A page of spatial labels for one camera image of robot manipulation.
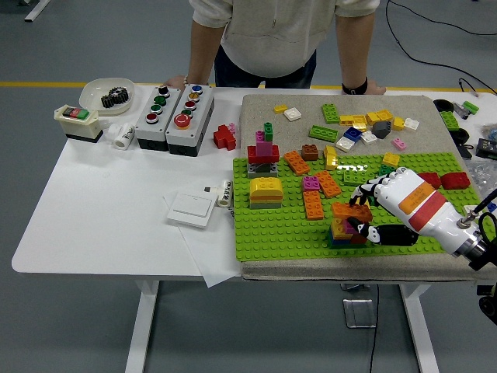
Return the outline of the person's right hand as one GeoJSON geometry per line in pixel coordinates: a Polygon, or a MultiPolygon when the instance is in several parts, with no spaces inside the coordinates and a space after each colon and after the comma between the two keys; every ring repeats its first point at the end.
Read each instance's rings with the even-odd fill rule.
{"type": "Polygon", "coordinates": [[[177,75],[173,78],[169,78],[163,85],[174,88],[184,90],[187,85],[187,75],[177,75]]]}

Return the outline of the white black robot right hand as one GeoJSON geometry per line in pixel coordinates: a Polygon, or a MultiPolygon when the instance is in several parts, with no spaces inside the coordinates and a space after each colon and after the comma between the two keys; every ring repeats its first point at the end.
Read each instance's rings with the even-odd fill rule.
{"type": "Polygon", "coordinates": [[[470,261],[486,250],[478,226],[470,221],[460,227],[464,217],[441,192],[411,169],[400,167],[356,187],[349,205],[363,205],[368,197],[402,222],[390,227],[372,226],[349,218],[349,223],[373,243],[411,246],[418,236],[426,236],[438,241],[450,255],[465,256],[470,261]]]}

